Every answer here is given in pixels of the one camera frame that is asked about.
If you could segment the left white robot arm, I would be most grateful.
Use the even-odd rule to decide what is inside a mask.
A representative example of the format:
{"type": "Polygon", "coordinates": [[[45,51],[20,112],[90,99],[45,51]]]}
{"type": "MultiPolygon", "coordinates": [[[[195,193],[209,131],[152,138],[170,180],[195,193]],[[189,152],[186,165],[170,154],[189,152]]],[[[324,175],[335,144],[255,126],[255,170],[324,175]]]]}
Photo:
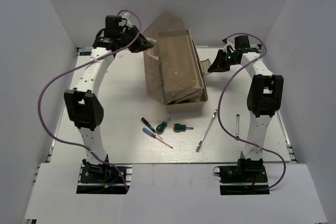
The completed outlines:
{"type": "Polygon", "coordinates": [[[101,182],[110,178],[111,168],[107,166],[109,158],[100,134],[104,109],[98,100],[98,92],[115,59],[116,51],[124,47],[132,53],[138,53],[153,48],[153,44],[131,24],[127,14],[107,16],[105,27],[97,33],[94,40],[90,64],[85,67],[78,84],[64,92],[69,119],[74,122],[87,147],[87,157],[83,164],[101,182]]]}

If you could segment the green orange stubby screwdriver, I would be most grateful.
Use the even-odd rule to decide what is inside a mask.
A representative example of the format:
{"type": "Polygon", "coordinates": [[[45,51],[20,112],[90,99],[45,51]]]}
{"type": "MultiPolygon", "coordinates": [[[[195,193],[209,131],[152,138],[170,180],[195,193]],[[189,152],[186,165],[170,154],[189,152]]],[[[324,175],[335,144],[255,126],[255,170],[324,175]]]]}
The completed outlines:
{"type": "Polygon", "coordinates": [[[174,132],[185,132],[187,130],[193,130],[193,129],[194,129],[193,127],[186,126],[185,124],[175,123],[173,125],[174,132]]]}

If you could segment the long silver wrench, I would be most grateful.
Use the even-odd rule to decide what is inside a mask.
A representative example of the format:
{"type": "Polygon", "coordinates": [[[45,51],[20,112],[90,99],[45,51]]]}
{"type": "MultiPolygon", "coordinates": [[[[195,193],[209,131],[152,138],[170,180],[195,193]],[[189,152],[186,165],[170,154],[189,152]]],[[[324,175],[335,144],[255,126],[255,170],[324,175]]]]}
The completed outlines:
{"type": "Polygon", "coordinates": [[[200,148],[201,148],[201,146],[202,146],[202,144],[203,144],[203,142],[204,142],[204,140],[205,140],[205,138],[207,136],[207,133],[208,133],[208,131],[209,131],[209,129],[210,129],[213,121],[215,120],[216,116],[217,116],[217,109],[215,109],[214,113],[212,114],[211,120],[210,120],[210,122],[209,122],[209,124],[208,124],[208,126],[207,126],[207,128],[206,128],[206,130],[205,130],[205,132],[204,132],[204,134],[203,134],[203,136],[201,138],[201,140],[199,141],[199,143],[198,143],[198,145],[196,147],[196,150],[195,150],[196,152],[200,151],[200,148]]]}

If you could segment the black precision screwdriver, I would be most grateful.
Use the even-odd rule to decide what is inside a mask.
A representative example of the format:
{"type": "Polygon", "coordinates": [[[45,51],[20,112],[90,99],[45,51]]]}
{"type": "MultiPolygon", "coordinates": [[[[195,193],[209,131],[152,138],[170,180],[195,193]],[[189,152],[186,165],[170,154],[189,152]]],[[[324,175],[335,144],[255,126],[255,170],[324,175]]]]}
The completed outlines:
{"type": "Polygon", "coordinates": [[[141,118],[141,122],[146,126],[145,127],[146,129],[149,129],[151,132],[157,135],[155,129],[150,125],[150,123],[145,118],[141,118]]]}

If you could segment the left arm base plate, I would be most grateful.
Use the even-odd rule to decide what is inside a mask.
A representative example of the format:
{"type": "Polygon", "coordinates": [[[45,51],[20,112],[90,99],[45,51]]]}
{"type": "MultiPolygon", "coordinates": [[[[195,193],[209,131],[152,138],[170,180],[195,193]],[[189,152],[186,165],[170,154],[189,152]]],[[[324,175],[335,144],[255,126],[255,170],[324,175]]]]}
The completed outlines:
{"type": "Polygon", "coordinates": [[[81,166],[76,194],[86,195],[125,195],[130,189],[132,166],[117,166],[118,171],[111,167],[105,171],[92,171],[84,165],[81,166]]]}

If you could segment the blue handled screwdriver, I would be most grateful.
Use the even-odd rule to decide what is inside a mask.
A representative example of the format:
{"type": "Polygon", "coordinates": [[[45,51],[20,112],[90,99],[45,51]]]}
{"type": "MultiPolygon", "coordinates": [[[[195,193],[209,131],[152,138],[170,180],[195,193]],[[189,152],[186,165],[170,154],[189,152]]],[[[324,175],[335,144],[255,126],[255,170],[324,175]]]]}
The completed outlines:
{"type": "Polygon", "coordinates": [[[173,147],[170,144],[168,144],[165,141],[163,141],[162,139],[160,139],[156,134],[154,134],[153,132],[151,132],[149,129],[146,129],[146,128],[143,127],[142,128],[142,132],[145,133],[146,135],[148,135],[151,138],[159,140],[161,143],[163,143],[166,146],[168,146],[169,148],[173,149],[173,147]]]}

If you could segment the short silver wrench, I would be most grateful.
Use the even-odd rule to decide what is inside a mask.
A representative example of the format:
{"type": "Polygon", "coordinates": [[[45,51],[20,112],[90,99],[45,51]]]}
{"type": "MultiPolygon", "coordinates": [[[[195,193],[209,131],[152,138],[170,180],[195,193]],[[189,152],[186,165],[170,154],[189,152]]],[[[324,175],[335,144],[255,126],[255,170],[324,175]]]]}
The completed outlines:
{"type": "Polygon", "coordinates": [[[236,114],[236,130],[235,130],[235,136],[239,138],[239,119],[240,115],[236,114]]]}

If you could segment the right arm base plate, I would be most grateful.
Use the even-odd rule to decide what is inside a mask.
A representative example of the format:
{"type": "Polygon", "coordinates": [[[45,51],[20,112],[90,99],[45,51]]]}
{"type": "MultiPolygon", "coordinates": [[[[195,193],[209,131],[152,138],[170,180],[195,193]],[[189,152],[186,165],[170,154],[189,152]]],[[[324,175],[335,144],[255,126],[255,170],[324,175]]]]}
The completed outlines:
{"type": "Polygon", "coordinates": [[[219,177],[219,189],[222,196],[270,194],[268,177],[264,167],[258,174],[241,175],[236,165],[215,166],[213,173],[219,177]]]}

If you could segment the beige plastic toolbox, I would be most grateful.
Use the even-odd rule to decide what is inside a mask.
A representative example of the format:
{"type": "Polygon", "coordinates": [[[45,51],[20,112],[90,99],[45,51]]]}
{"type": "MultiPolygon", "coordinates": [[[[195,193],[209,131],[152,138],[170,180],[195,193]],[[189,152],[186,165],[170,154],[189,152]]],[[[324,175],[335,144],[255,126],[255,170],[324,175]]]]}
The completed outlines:
{"type": "Polygon", "coordinates": [[[199,59],[183,20],[162,12],[143,36],[153,45],[143,53],[147,95],[168,113],[202,110],[208,101],[204,67],[211,62],[199,59]]]}

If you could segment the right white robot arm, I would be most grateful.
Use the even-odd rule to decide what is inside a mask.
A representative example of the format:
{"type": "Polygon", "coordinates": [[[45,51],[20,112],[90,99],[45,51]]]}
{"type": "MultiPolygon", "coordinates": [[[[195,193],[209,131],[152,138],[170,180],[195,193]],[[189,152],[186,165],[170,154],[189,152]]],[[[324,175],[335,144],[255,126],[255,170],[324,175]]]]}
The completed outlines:
{"type": "Polygon", "coordinates": [[[280,109],[284,79],[272,73],[262,61],[267,52],[263,42],[251,46],[250,34],[235,33],[234,42],[223,39],[224,48],[217,52],[208,72],[227,72],[231,66],[240,65],[251,77],[247,96],[250,123],[245,147],[237,161],[237,175],[247,182],[259,175],[263,168],[263,151],[267,129],[280,109]]]}

